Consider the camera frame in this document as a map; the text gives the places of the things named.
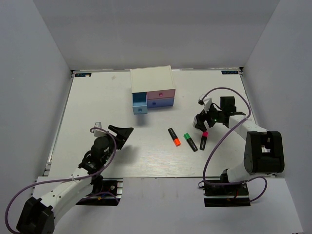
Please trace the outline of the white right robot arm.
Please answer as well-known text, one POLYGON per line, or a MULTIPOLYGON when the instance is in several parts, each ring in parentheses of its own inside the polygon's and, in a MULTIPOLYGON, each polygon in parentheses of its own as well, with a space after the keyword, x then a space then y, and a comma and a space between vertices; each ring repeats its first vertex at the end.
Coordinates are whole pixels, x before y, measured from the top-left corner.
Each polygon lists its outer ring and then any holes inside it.
POLYGON ((204 109, 195 116, 193 126, 202 132, 221 123, 229 132, 236 132, 245 140, 243 160, 235 167, 225 169, 220 176, 220 188, 232 194, 238 184, 264 175, 278 174, 285 169, 282 135, 279 131, 266 130, 237 111, 235 98, 221 97, 220 107, 215 107, 211 97, 201 97, 198 103, 204 109))

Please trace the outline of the green capped highlighter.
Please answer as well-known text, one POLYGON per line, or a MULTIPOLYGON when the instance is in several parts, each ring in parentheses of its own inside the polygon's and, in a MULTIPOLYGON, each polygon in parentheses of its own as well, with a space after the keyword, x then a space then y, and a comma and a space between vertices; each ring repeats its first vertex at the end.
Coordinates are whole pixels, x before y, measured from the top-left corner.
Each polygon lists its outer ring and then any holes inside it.
POLYGON ((189 144, 189 146, 191 147, 192 151, 196 152, 198 150, 198 148, 195 145, 191 136, 188 133, 185 133, 183 136, 184 136, 185 140, 187 141, 187 143, 189 144))

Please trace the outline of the wide blue drawer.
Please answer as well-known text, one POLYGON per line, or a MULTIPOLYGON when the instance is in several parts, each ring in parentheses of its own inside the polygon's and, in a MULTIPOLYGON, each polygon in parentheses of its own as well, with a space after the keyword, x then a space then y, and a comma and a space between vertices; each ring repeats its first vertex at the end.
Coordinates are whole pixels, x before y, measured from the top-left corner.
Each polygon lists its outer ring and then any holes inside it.
POLYGON ((158 108, 158 107, 173 106, 174 99, 175 99, 174 97, 171 97, 171 98, 159 98, 159 99, 147 100, 147 107, 158 108))

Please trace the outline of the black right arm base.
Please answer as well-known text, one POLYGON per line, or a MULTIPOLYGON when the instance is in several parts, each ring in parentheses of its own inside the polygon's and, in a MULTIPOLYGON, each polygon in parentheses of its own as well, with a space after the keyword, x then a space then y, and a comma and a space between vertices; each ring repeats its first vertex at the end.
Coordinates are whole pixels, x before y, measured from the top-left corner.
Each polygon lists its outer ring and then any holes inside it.
POLYGON ((249 207, 251 205, 246 184, 215 186, 201 181, 198 187, 204 191, 205 207, 249 207))

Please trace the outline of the small light blue drawer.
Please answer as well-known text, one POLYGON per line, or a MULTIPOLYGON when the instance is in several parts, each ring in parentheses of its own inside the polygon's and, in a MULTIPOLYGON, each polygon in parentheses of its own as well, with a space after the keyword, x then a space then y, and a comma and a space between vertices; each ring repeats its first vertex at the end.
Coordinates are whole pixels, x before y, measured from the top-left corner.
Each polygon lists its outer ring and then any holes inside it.
POLYGON ((146 92, 132 93, 132 107, 134 115, 148 113, 146 92))

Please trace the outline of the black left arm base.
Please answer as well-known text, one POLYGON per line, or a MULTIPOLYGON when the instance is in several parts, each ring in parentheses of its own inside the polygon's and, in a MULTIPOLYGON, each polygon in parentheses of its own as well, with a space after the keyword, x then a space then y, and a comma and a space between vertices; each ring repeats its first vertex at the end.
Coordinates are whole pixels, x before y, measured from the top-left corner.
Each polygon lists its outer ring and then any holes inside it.
POLYGON ((122 179, 103 179, 92 187, 92 192, 76 205, 80 206, 117 206, 121 200, 122 179))

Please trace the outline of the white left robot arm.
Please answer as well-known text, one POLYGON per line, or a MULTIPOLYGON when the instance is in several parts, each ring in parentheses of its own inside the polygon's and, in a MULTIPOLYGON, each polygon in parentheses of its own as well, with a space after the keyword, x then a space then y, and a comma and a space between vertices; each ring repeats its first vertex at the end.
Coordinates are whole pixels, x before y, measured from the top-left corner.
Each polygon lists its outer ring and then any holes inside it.
POLYGON ((17 230, 21 234, 51 234, 59 220, 77 203, 105 194, 101 173, 121 150, 133 128, 109 125, 108 130, 94 126, 95 141, 74 172, 58 179, 58 186, 39 198, 30 197, 21 212, 17 230))

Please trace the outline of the white drawer cabinet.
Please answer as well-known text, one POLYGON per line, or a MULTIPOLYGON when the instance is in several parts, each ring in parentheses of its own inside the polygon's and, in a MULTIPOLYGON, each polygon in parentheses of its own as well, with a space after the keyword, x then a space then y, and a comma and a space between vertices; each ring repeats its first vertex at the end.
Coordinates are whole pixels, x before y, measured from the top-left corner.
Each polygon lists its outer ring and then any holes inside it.
POLYGON ((130 70, 132 93, 171 90, 175 88, 170 65, 130 70))

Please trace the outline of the pink drawer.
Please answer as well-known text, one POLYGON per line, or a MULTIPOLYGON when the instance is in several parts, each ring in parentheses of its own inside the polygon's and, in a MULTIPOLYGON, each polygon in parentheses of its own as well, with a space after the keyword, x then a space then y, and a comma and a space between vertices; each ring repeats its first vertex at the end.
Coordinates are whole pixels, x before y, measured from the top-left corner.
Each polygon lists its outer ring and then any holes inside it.
POLYGON ((147 99, 162 99, 162 98, 174 98, 175 97, 175 89, 167 89, 167 90, 156 90, 156 91, 148 91, 147 99))

